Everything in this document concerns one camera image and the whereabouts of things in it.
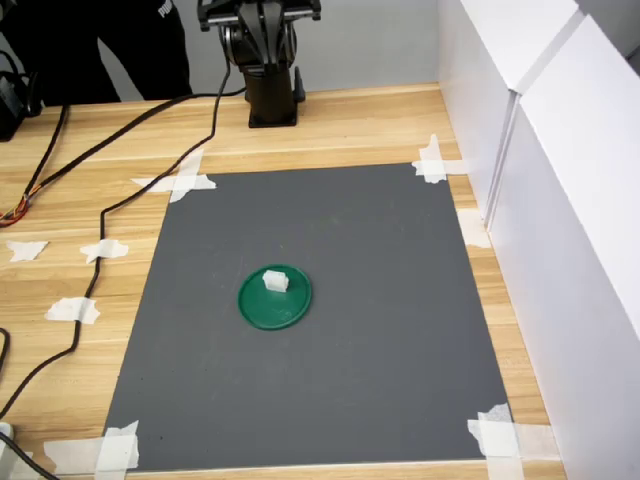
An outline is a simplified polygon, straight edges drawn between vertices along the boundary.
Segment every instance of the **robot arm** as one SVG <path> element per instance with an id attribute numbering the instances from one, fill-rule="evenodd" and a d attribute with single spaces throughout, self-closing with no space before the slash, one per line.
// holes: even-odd
<path id="1" fill-rule="evenodd" d="M 320 12 L 320 0 L 198 0 L 200 28 L 219 28 L 225 55 L 244 75 L 250 127 L 296 125 L 297 104 L 305 93 L 298 68 L 291 87 L 289 69 L 297 48 L 293 21 L 319 20 Z"/>

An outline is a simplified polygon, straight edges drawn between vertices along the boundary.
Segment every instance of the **green plastic lid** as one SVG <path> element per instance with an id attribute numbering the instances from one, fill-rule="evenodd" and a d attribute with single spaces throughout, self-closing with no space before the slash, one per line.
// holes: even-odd
<path id="1" fill-rule="evenodd" d="M 262 275 L 267 270 L 283 272 L 289 278 L 284 293 L 267 290 Z M 300 320 L 311 303 L 311 282 L 304 272 L 290 265 L 267 265 L 253 272 L 238 292 L 242 316 L 261 330 L 280 330 Z"/>

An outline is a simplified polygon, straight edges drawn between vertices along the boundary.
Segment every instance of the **wooden tabletop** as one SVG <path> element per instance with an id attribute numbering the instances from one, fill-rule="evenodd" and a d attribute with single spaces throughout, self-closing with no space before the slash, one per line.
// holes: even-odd
<path id="1" fill-rule="evenodd" d="M 74 106 L 43 175 L 115 132 L 154 103 Z M 44 189 L 27 216 L 0 230 L 0 325 L 12 334 L 0 379 L 4 405 L 24 376 L 71 344 L 73 324 L 44 318 L 62 297 L 80 297 L 93 265 L 82 246 L 98 242 L 100 211 L 137 189 L 131 178 L 154 177 L 210 128 L 213 100 L 191 100 L 127 133 L 60 181 Z M 60 110 L 27 119 L 9 143 L 0 144 L 0 211 L 20 198 L 51 138 Z M 248 106 L 224 99 L 216 137 L 205 145 L 200 173 L 406 163 L 418 159 L 431 134 L 445 160 L 456 145 L 436 84 L 310 94 L 296 128 L 247 128 Z M 456 208 L 475 208 L 466 176 L 449 177 Z M 102 435 L 129 335 L 142 295 L 169 194 L 150 193 L 110 214 L 107 237 L 129 245 L 126 257 L 106 260 L 94 299 L 101 315 L 85 325 L 76 352 L 43 370 L 4 419 L 18 443 L 53 470 L 43 442 Z M 7 240 L 50 243 L 31 262 L 9 263 Z M 487 323 L 518 423 L 548 425 L 527 352 L 492 249 L 468 247 Z M 527 479 L 560 480 L 560 462 L 528 462 Z M 484 461 L 203 471 L 180 478 L 487 478 Z M 132 478 L 175 478 L 137 474 Z"/>

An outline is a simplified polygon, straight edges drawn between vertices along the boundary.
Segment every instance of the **black cable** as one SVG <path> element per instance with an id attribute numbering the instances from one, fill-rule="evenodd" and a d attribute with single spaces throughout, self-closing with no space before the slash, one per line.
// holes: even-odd
<path id="1" fill-rule="evenodd" d="M 191 148 L 189 148 L 185 153 L 183 153 L 180 158 L 178 158 L 178 160 L 165 172 L 161 173 L 159 176 L 157 176 L 151 183 L 149 183 L 148 185 L 146 185 L 145 187 L 141 188 L 140 190 L 138 190 L 136 193 L 134 193 L 133 195 L 125 198 L 124 200 L 104 209 L 102 212 L 100 212 L 100 240 L 104 240 L 104 236 L 105 236 L 105 215 L 117 208 L 120 208 L 121 206 L 126 205 L 127 203 L 135 200 L 136 198 L 138 198 L 139 196 L 143 195 L 145 192 L 147 192 L 151 187 L 153 187 L 156 183 L 158 183 L 160 180 L 162 180 L 164 177 L 170 175 L 175 169 L 176 167 L 178 167 L 178 165 L 180 165 L 180 163 L 182 163 L 182 161 L 185 159 L 185 157 L 187 155 L 189 155 L 191 152 L 193 152 L 195 149 L 197 149 L 198 147 L 200 147 L 201 145 L 203 145 L 204 143 L 208 142 L 209 140 L 211 140 L 213 138 L 213 136 L 215 135 L 215 129 L 216 129 L 216 123 L 217 123 L 217 116 L 218 116 L 218 108 L 219 108 L 219 104 L 220 104 L 220 98 L 222 96 L 224 96 L 224 94 L 221 93 L 222 89 L 224 89 L 224 86 L 226 85 L 226 82 L 228 80 L 230 74 L 230 67 L 227 68 L 227 74 L 225 75 L 225 78 L 221 84 L 222 88 L 221 90 L 217 93 L 217 94 L 211 94 L 211 93 L 200 93 L 200 94 L 195 94 L 199 97 L 216 97 L 216 103 L 214 105 L 214 111 L 213 111 L 213 124 L 212 124 L 212 128 L 211 128 L 211 133 L 205 137 L 204 139 L 200 140 L 198 143 L 196 143 L 195 145 L 193 145 Z M 237 92 L 230 92 L 227 95 L 231 95 L 231 94 L 238 94 L 239 91 Z M 185 97 L 189 97 L 189 98 L 196 98 L 194 95 L 188 95 Z M 184 101 L 187 98 L 185 97 L 178 97 L 180 99 L 180 101 Z M 144 120 L 146 120 L 147 118 L 149 118 L 149 116 L 145 116 L 146 114 L 148 114 L 149 112 L 154 112 L 153 114 L 157 114 L 160 113 L 163 110 L 166 110 L 167 108 L 169 108 L 169 106 L 175 105 L 176 103 L 172 103 L 174 102 L 173 100 L 170 100 L 168 102 L 165 102 L 163 104 L 160 104 L 154 108 L 152 108 L 151 110 L 148 110 L 147 112 L 145 112 L 144 114 L 140 115 L 139 117 L 137 117 L 136 119 L 134 119 L 132 122 L 130 122 L 128 125 L 126 125 L 125 127 L 123 127 L 122 129 L 118 130 L 118 132 L 116 132 L 115 134 L 111 135 L 109 137 L 110 142 L 112 142 L 113 140 L 115 140 L 116 138 L 118 138 L 119 136 L 122 136 L 125 132 L 123 132 L 123 129 L 130 127 L 129 130 L 131 128 L 133 128 L 134 126 L 138 125 L 139 123 L 143 122 Z M 66 117 L 66 112 L 64 111 L 64 107 L 63 107 L 63 111 L 60 114 L 60 119 L 58 120 L 58 127 L 61 128 L 61 126 L 64 124 L 64 119 Z M 54 137 L 57 137 L 57 134 L 59 134 L 59 128 L 56 128 L 56 132 L 54 133 Z M 50 149 L 53 149 L 53 145 L 55 144 L 55 142 L 52 139 L 52 142 L 50 143 L 49 147 Z M 47 153 L 45 153 L 45 157 L 43 157 L 44 162 L 46 162 L 46 158 L 48 157 L 48 153 L 50 153 L 50 149 L 47 149 Z M 76 165 L 74 165 L 73 167 L 71 167 L 70 169 L 68 169 L 68 171 L 71 171 L 73 168 L 75 168 L 75 166 L 79 165 L 81 162 L 78 162 Z M 42 166 L 44 165 L 43 161 L 41 161 L 40 165 L 38 165 L 38 169 L 36 169 L 36 172 L 34 173 L 34 176 L 32 177 L 31 181 L 30 181 L 30 185 L 32 183 L 35 183 L 35 179 L 37 178 L 37 175 L 39 173 L 38 170 L 42 169 Z M 70 164 L 67 164 L 65 167 L 63 167 L 63 169 L 69 167 Z M 51 178 L 58 178 L 61 175 L 58 175 L 63 169 L 58 170 L 58 172 L 54 173 L 53 175 L 51 175 L 50 177 L 48 177 L 49 179 Z M 87 291 L 85 292 L 85 297 L 86 298 L 90 298 L 91 294 L 93 293 L 93 289 L 95 287 L 95 284 L 98 280 L 98 276 L 100 275 L 100 264 L 101 264 L 101 257 L 96 258 L 95 260 L 95 270 L 93 273 L 93 278 L 91 279 L 91 282 L 89 284 L 89 287 L 87 288 Z M 22 381 L 22 383 L 18 386 L 18 388 L 16 389 L 16 391 L 13 393 L 13 395 L 11 395 L 11 397 L 9 398 L 9 401 L 6 403 L 6 405 L 4 406 L 4 408 L 2 409 L 2 411 L 0 411 L 0 420 L 2 420 L 2 418 L 4 418 L 4 416 L 7 414 L 7 412 L 9 411 L 9 409 L 13 406 L 14 402 L 17 400 L 18 396 L 20 396 L 20 394 L 22 393 L 22 391 L 24 390 L 24 388 L 27 386 L 27 384 L 33 379 L 33 377 L 35 377 L 40 370 L 42 370 L 43 368 L 45 368 L 47 365 L 50 365 L 51 363 L 55 362 L 56 360 L 58 360 L 59 358 L 64 357 L 65 355 L 68 355 L 69 353 L 72 353 L 73 351 L 75 351 L 75 349 L 78 346 L 78 341 L 80 339 L 80 328 L 81 328 L 81 323 L 80 321 L 76 321 L 75 322 L 75 329 L 74 329 L 74 334 L 73 334 L 73 341 L 71 343 L 71 346 L 69 348 L 67 348 L 66 350 L 63 350 L 62 352 L 52 356 L 51 358 L 45 360 L 44 362 L 42 362 L 40 365 L 38 365 L 36 368 L 34 368 L 26 377 L 25 379 Z M 3 349 L 3 354 L 4 356 L 6 356 L 6 352 L 8 351 L 8 339 L 9 337 L 7 336 L 7 342 L 6 343 L 6 347 L 7 350 L 5 351 Z"/>
<path id="2" fill-rule="evenodd" d="M 16 455 L 18 455 L 18 457 L 20 457 L 20 459 L 26 463 L 27 465 L 29 465 L 33 470 L 35 470 L 39 475 L 43 476 L 44 478 L 46 478 L 47 480 L 60 480 L 58 477 L 56 477 L 55 475 L 47 472 L 44 468 L 42 468 L 40 465 L 38 465 L 34 460 L 32 460 L 29 455 L 27 455 L 26 453 L 24 453 L 24 450 L 22 450 L 13 440 L 11 440 L 8 436 L 6 436 L 4 433 L 0 432 L 0 440 L 2 440 L 4 443 L 7 444 L 7 446 L 13 450 L 15 452 Z"/>
<path id="3" fill-rule="evenodd" d="M 11 335 L 2 327 L 0 327 L 0 333 L 2 333 L 2 336 L 4 337 L 4 343 L 2 344 L 2 353 L 0 353 L 0 374 L 2 374 L 2 366 L 4 365 L 5 358 L 7 358 L 7 353 L 9 353 Z"/>
<path id="4" fill-rule="evenodd" d="M 213 120 L 212 120 L 212 124 L 211 124 L 211 132 L 209 133 L 209 135 L 207 135 L 206 137 L 204 137 L 203 139 L 201 139 L 200 141 L 196 142 L 194 145 L 189 147 L 189 149 L 187 149 L 187 151 L 185 151 L 182 155 L 180 155 L 180 157 L 167 170 L 165 170 L 160 175 L 158 175 L 156 178 L 154 178 L 148 185 L 145 185 L 140 190 L 138 190 L 134 194 L 128 196 L 124 200 L 121 200 L 121 201 L 119 201 L 119 202 L 117 202 L 117 203 L 105 208 L 104 210 L 102 210 L 100 212 L 100 240 L 104 240 L 105 236 L 106 236 L 106 215 L 109 212 L 117 210 L 117 209 L 119 209 L 119 208 L 121 208 L 121 207 L 123 207 L 123 206 L 125 206 L 125 205 L 127 205 L 129 203 L 131 203 L 132 201 L 134 201 L 135 199 L 139 198 L 140 196 L 144 195 L 147 191 L 149 191 L 160 180 L 162 180 L 163 178 L 165 178 L 168 175 L 170 175 L 183 162 L 183 160 L 188 155 L 190 155 L 194 150 L 198 149 L 199 147 L 204 145 L 206 142 L 208 142 L 209 140 L 211 140 L 215 136 L 215 134 L 216 134 L 216 126 L 217 126 L 217 123 L 218 123 L 218 110 L 219 110 L 219 107 L 220 107 L 220 99 L 224 96 L 224 94 L 223 94 L 224 88 L 225 88 L 225 86 L 227 84 L 227 81 L 229 79 L 230 73 L 231 73 L 231 66 L 229 64 L 229 60 L 226 59 L 226 73 L 225 73 L 225 76 L 224 76 L 224 78 L 222 80 L 222 83 L 220 84 L 220 88 L 218 89 L 218 93 L 215 95 L 216 96 L 216 101 L 215 101 L 215 104 L 214 104 L 214 107 L 213 107 Z M 199 95 L 199 96 L 212 96 L 211 94 L 197 94 L 197 95 Z M 161 104 L 158 107 L 160 107 L 162 105 L 167 105 L 170 102 L 165 102 L 164 104 Z M 162 111 L 164 109 L 156 110 L 155 113 L 159 113 L 160 111 Z M 96 286 L 96 283 L 98 281 L 98 277 L 100 276 L 100 265 L 102 263 L 101 260 L 102 260 L 102 257 L 97 257 L 96 260 L 95 260 L 95 267 L 94 267 L 94 271 L 93 271 L 93 277 L 91 278 L 91 282 L 89 282 L 89 286 L 87 287 L 87 290 L 86 290 L 85 295 L 84 295 L 85 298 L 87 298 L 87 299 L 91 298 L 91 295 L 93 294 L 93 290 L 94 290 L 94 288 Z M 80 318 L 82 318 L 83 313 L 84 312 L 81 310 L 80 311 Z M 29 375 L 27 375 L 25 377 L 25 379 L 18 386 L 16 391 L 13 393 L 13 395 L 11 395 L 11 397 L 9 398 L 9 401 L 7 402 L 7 404 L 4 406 L 4 408 L 0 412 L 0 419 L 4 418 L 4 416 L 7 414 L 7 412 L 11 409 L 11 407 L 13 406 L 15 401 L 17 400 L 18 396 L 22 393 L 22 391 L 29 384 L 29 382 L 33 379 L 33 377 L 35 377 L 38 374 L 38 372 L 40 372 L 40 370 L 45 368 L 47 365 L 55 362 L 59 358 L 62 358 L 65 355 L 68 355 L 69 353 L 72 353 L 73 351 L 75 351 L 75 349 L 78 346 L 78 342 L 80 340 L 80 329 L 81 329 L 82 323 L 80 322 L 79 319 L 76 320 L 74 323 L 75 323 L 75 328 L 74 328 L 73 340 L 71 342 L 71 346 L 69 348 L 67 348 L 66 350 L 63 350 L 62 352 L 60 352 L 60 353 L 48 358 L 44 362 L 42 362 L 40 365 L 38 365 L 36 368 L 34 368 L 29 373 Z M 7 340 L 5 341 L 5 346 L 3 346 L 3 352 L 2 352 L 2 360 L 3 361 L 4 361 L 4 357 L 6 356 L 6 351 L 8 351 L 8 341 L 9 341 L 8 332 L 6 332 L 6 339 Z M 24 460 L 27 463 L 27 465 L 29 465 L 33 470 L 38 472 L 40 475 L 42 475 L 46 479 L 58 480 L 57 477 L 55 477 L 52 474 L 48 473 L 46 470 L 44 470 L 42 467 L 40 467 L 37 463 L 35 463 L 33 460 L 31 460 L 24 453 L 24 451 L 22 451 L 20 449 L 20 447 L 18 447 L 18 445 L 16 445 L 9 437 L 7 437 L 6 435 L 2 434 L 2 432 L 0 432 L 0 440 L 5 442 L 16 454 L 18 454 L 18 456 L 22 460 Z"/>
<path id="5" fill-rule="evenodd" d="M 44 152 L 44 155 L 42 156 L 42 160 L 40 160 L 40 163 L 36 167 L 35 172 L 33 172 L 33 175 L 31 176 L 31 180 L 29 180 L 29 183 L 27 184 L 27 188 L 24 189 L 24 194 L 27 197 L 29 196 L 31 189 L 33 188 L 36 181 L 38 180 L 38 177 L 40 176 L 40 173 L 42 172 L 44 165 L 47 163 L 47 160 L 49 160 L 49 156 L 51 155 L 51 152 L 53 151 L 53 147 L 58 141 L 58 136 L 60 135 L 60 131 L 62 130 L 62 126 L 64 125 L 65 120 L 67 119 L 68 113 L 69 113 L 69 105 L 63 105 L 62 109 L 60 110 L 60 118 L 58 118 L 58 124 L 56 125 L 56 129 L 53 132 L 53 136 L 51 137 L 51 141 L 49 142 L 47 151 Z"/>
<path id="6" fill-rule="evenodd" d="M 245 90 L 246 90 L 246 87 L 245 88 L 241 88 L 240 90 L 236 90 L 234 92 L 223 93 L 222 96 L 225 96 L 225 97 L 229 96 L 230 97 L 230 96 L 238 95 L 238 94 L 244 92 Z M 156 105 L 152 109 L 147 110 L 146 112 L 140 114 L 138 117 L 134 118 L 131 122 L 129 122 L 124 127 L 120 128 L 119 130 L 117 130 L 116 132 L 111 134 L 109 137 L 105 138 L 103 141 L 101 141 L 97 145 L 94 145 L 93 147 L 91 147 L 89 150 L 87 150 L 86 152 L 84 152 L 83 154 L 81 154 L 80 156 L 78 156 L 77 158 L 72 160 L 71 162 L 69 162 L 67 165 L 62 167 L 60 170 L 55 172 L 53 175 L 50 175 L 49 177 L 45 178 L 42 181 L 41 185 L 43 187 L 45 187 L 48 184 L 56 181 L 58 178 L 66 175 L 71 170 L 73 170 L 78 165 L 80 165 L 82 162 L 84 162 L 91 155 L 99 152 L 104 147 L 106 147 L 107 145 L 112 143 L 114 140 L 117 140 L 122 135 L 124 135 L 125 133 L 129 132 L 130 130 L 132 130 L 133 128 L 137 127 L 138 125 L 140 125 L 145 120 L 148 120 L 149 118 L 153 117 L 154 115 L 157 115 L 158 113 L 163 112 L 163 111 L 167 110 L 168 108 L 171 108 L 174 105 L 182 103 L 182 102 L 184 102 L 186 100 L 191 100 L 193 98 L 217 97 L 217 96 L 218 96 L 217 93 L 193 93 L 193 94 L 190 94 L 190 95 L 183 95 L 181 97 L 177 97 L 177 98 L 174 98 L 174 99 L 171 99 L 171 100 L 167 100 L 166 102 L 161 103 L 160 105 Z"/>

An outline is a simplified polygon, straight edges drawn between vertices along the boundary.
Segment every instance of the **black pants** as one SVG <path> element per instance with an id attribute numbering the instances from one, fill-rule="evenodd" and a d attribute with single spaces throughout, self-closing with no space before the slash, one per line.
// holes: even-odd
<path id="1" fill-rule="evenodd" d="M 120 100 L 98 38 L 145 100 L 191 93 L 184 28 L 172 0 L 20 0 L 0 30 L 27 73 L 40 73 L 46 105 Z"/>

